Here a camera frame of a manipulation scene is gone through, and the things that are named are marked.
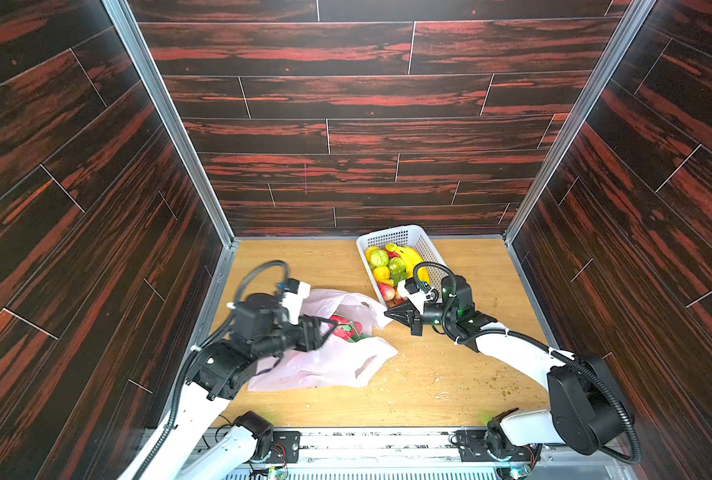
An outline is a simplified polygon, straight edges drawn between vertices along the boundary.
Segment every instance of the wooden floor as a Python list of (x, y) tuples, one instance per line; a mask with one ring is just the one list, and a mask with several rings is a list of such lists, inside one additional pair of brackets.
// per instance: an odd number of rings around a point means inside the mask
[[(479, 311), (544, 341), (542, 329), (501, 240), (435, 240), (439, 253), (473, 288)], [(223, 321), (236, 286), (255, 266), (284, 260), (291, 276), (313, 288), (374, 296), (355, 241), (243, 240), (215, 323)], [(273, 291), (281, 271), (261, 274), (247, 293)], [(455, 346), (427, 329), (422, 337), (392, 322), (376, 336), (398, 355), (362, 389), (329, 387), (284, 392), (245, 388), (225, 410), (231, 420), (254, 410), (275, 426), (481, 426), (509, 408), (544, 408), (547, 392), (499, 360)], [(219, 418), (215, 425), (221, 425)]]

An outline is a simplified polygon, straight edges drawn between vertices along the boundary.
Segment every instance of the yellow banana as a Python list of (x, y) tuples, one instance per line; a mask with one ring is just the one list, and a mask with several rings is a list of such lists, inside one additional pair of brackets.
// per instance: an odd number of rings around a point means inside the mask
[[(423, 258), (417, 253), (415, 249), (410, 246), (398, 246), (393, 244), (385, 245), (386, 250), (389, 252), (396, 252), (401, 256), (403, 263), (407, 264), (407, 277), (412, 278), (414, 274), (414, 266), (423, 261)], [(417, 272), (417, 278), (430, 285), (430, 276), (428, 275), (427, 268), (421, 268)]]

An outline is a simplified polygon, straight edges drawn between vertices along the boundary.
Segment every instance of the black cable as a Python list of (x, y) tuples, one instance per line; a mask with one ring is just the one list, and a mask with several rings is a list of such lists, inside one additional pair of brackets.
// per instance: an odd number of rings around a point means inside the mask
[[(259, 275), (260, 273), (273, 266), (280, 266), (284, 269), (284, 283), (286, 283), (287, 280), (289, 280), (289, 266), (281, 260), (273, 260), (271, 262), (267, 262), (266, 264), (258, 266), (244, 277), (244, 280), (241, 281), (238, 288), (236, 289), (236, 297), (234, 303), (238, 303), (241, 300), (241, 297), (244, 296), (244, 290), (246, 290), (247, 285), (249, 285), (249, 283), (255, 279), (255, 276)], [(200, 350), (203, 350), (205, 347), (209, 346), (214, 341), (220, 340), (222, 337), (224, 337), (227, 333), (227, 329), (231, 325), (231, 321), (233, 320), (233, 318), (234, 312), (231, 312), (228, 318), (217, 328), (217, 330), (215, 330), (215, 332), (212, 333), (207, 338), (207, 340), (205, 340), (201, 344)], [(167, 421), (166, 425), (164, 425), (164, 430), (162, 431), (161, 436), (158, 440), (156, 440), (156, 443), (153, 445), (153, 448), (151, 448), (151, 451), (148, 453), (148, 456), (146, 456), (146, 459), (142, 461), (142, 464), (140, 464), (140, 467), (137, 469), (137, 472), (135, 472), (135, 476), (132, 478), (132, 480), (140, 480), (140, 477), (142, 476), (143, 472), (145, 472), (146, 468), (148, 468), (148, 465), (150, 465), (156, 454), (159, 453), (159, 450), (161, 449), (162, 445), (164, 445), (164, 441), (166, 441), (167, 437), (169, 437), (169, 433), (175, 427), (177, 421), (177, 411), (180, 407), (180, 395), (182, 394), (182, 388), (185, 385), (185, 376), (188, 374), (188, 370), (190, 370), (191, 365), (195, 361), (196, 355), (197, 351), (191, 351), (190, 354), (188, 354), (188, 357), (185, 359), (185, 363), (183, 363), (182, 367), (180, 368), (180, 371), (178, 372), (177, 378), (175, 380), (175, 385), (178, 386), (178, 388), (175, 388), (175, 391), (172, 393), (172, 407), (169, 411), (169, 420)]]
[(177, 388), (175, 388), (175, 391), (172, 392), (172, 407), (169, 410), (169, 420), (167, 420), (161, 436), (158, 440), (156, 440), (156, 443), (153, 445), (153, 448), (151, 448), (151, 451), (148, 453), (148, 456), (146, 456), (146, 459), (140, 464), (140, 467), (137, 469), (137, 472), (135, 472), (135, 476), (132, 480), (140, 480), (143, 472), (145, 472), (146, 468), (148, 468), (148, 465), (150, 465), (156, 454), (159, 453), (162, 445), (164, 445), (164, 441), (166, 441), (167, 437), (169, 437), (169, 433), (175, 427), (177, 411), (180, 408), (180, 395), (182, 394), (183, 385), (185, 385), (185, 376), (188, 374), (188, 370), (190, 370), (191, 365), (193, 365), (193, 362), (196, 360), (196, 353), (196, 351), (191, 351), (185, 359), (185, 363), (183, 363), (180, 368), (177, 378), (175, 379), (175, 386)]
[(592, 370), (590, 370), (588, 367), (582, 365), (577, 360), (571, 359), (571, 358), (567, 357), (566, 355), (562, 354), (561, 352), (552, 350), (547, 345), (545, 345), (543, 342), (540, 342), (539, 340), (535, 340), (531, 336), (524, 335), (523, 333), (520, 333), (520, 332), (514, 332), (512, 330), (504, 330), (504, 329), (481, 330), (480, 332), (476, 332), (476, 334), (474, 334), (474, 335), (470, 336), (468, 339), (466, 339), (463, 342), (463, 345), (466, 343), (470, 343), (471, 341), (474, 341), (475, 339), (479, 338), (480, 336), (489, 335), (489, 334), (512, 336), (519, 340), (523, 340), (528, 343), (531, 343), (532, 345), (538, 347), (543, 352), (549, 353), (550, 356), (552, 356), (556, 360), (561, 360), (566, 366), (568, 366), (575, 372), (581, 374), (586, 379), (588, 379), (593, 384), (593, 386), (600, 391), (601, 395), (603, 395), (604, 398), (606, 398), (606, 401), (609, 402), (609, 405), (611, 405), (611, 407), (614, 408), (614, 410), (617, 412), (617, 417), (620, 420), (622, 429), (625, 432), (625, 436), (628, 438), (628, 444), (630, 447), (630, 455), (626, 456), (625, 454), (618, 452), (616, 450), (613, 450), (607, 446), (600, 447), (600, 450), (603, 453), (607, 454), (608, 456), (611, 456), (612, 458), (615, 458), (615, 459), (619, 460), (620, 462), (628, 463), (629, 465), (638, 465), (640, 463), (641, 447), (640, 447), (640, 443), (638, 440), (638, 435), (636, 434), (635, 428), (633, 428), (633, 421), (630, 419), (630, 416), (629, 416), (628, 412), (625, 410), (624, 406), (622, 405), (622, 402), (620, 402), (620, 400), (614, 396), (614, 393), (611, 392), (611, 390), (604, 384), (604, 382), (601, 379), (599, 379), (596, 376), (595, 373), (593, 373)]
[(219, 434), (220, 430), (222, 430), (225, 427), (233, 427), (233, 425), (231, 423), (226, 423), (225, 425), (220, 425), (219, 427), (217, 427), (217, 430), (215, 430), (215, 442), (220, 443), (220, 440), (217, 440), (217, 434)]
[(452, 302), (453, 300), (449, 298), (447, 300), (447, 303), (444, 305), (444, 310), (441, 313), (441, 330), (443, 330), (444, 333), (447, 334), (447, 337), (449, 337), (451, 341), (457, 343), (457, 339), (454, 337), (454, 335), (449, 333), (449, 331), (447, 330), (447, 315), (449, 314), (449, 310), (452, 308)]
[(246, 290), (247, 285), (249, 285), (249, 283), (255, 279), (255, 276), (263, 273), (265, 270), (273, 266), (280, 266), (284, 269), (284, 283), (287, 283), (287, 280), (289, 280), (289, 265), (287, 265), (286, 262), (281, 260), (272, 260), (255, 268), (252, 272), (250, 272), (244, 277), (244, 280), (239, 283), (238, 288), (236, 289), (236, 296), (234, 297), (233, 302), (241, 302), (241, 298), (244, 296), (244, 290)]
[(420, 262), (419, 264), (416, 264), (414, 266), (414, 270), (412, 270), (412, 276), (414, 276), (415, 283), (418, 284), (419, 288), (424, 293), (428, 293), (430, 291), (430, 285), (428, 285), (428, 288), (426, 288), (425, 284), (419, 281), (419, 278), (417, 278), (417, 272), (419, 271), (419, 269), (428, 266), (443, 270), (444, 272), (449, 274), (449, 277), (452, 279), (452, 296), (455, 296), (457, 294), (457, 278), (454, 276), (454, 273), (451, 271), (451, 269), (449, 269), (449, 267), (447, 267), (446, 265), (437, 264), (436, 262)]
[(542, 443), (537, 445), (537, 448), (534, 449), (534, 465), (532, 465), (532, 468), (537, 466), (537, 459), (540, 457), (541, 452), (542, 452)]

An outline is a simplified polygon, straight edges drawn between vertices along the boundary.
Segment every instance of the metal mounting plate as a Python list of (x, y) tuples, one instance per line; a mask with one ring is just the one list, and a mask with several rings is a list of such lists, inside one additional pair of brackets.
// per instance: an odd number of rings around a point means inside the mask
[[(454, 432), (454, 443), (459, 450), (459, 459), (467, 462), (497, 462), (489, 454), (485, 444), (486, 430), (457, 430)], [(532, 454), (527, 448), (519, 448), (518, 453), (509, 462), (530, 462)]]
[[(281, 446), (284, 458), (287, 463), (297, 463), (300, 458), (300, 432), (294, 430), (273, 431), (273, 443), (271, 446)], [(271, 457), (266, 463), (283, 463), (281, 455), (274, 448), (271, 448)]]

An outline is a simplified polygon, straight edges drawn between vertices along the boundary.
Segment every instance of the white plastic bag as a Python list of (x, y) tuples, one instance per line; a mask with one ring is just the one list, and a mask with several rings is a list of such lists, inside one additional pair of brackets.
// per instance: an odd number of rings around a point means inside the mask
[[(329, 318), (334, 313), (360, 322), (363, 332), (371, 335), (372, 327), (384, 328), (390, 322), (386, 308), (360, 293), (340, 290), (312, 290), (303, 302), (305, 315)], [(331, 335), (323, 347), (312, 352), (289, 350), (284, 359), (270, 372), (253, 377), (248, 389), (252, 392), (306, 389), (320, 386), (366, 386), (377, 370), (398, 351), (379, 337), (349, 343)], [(269, 369), (276, 359), (264, 359), (257, 370)]]

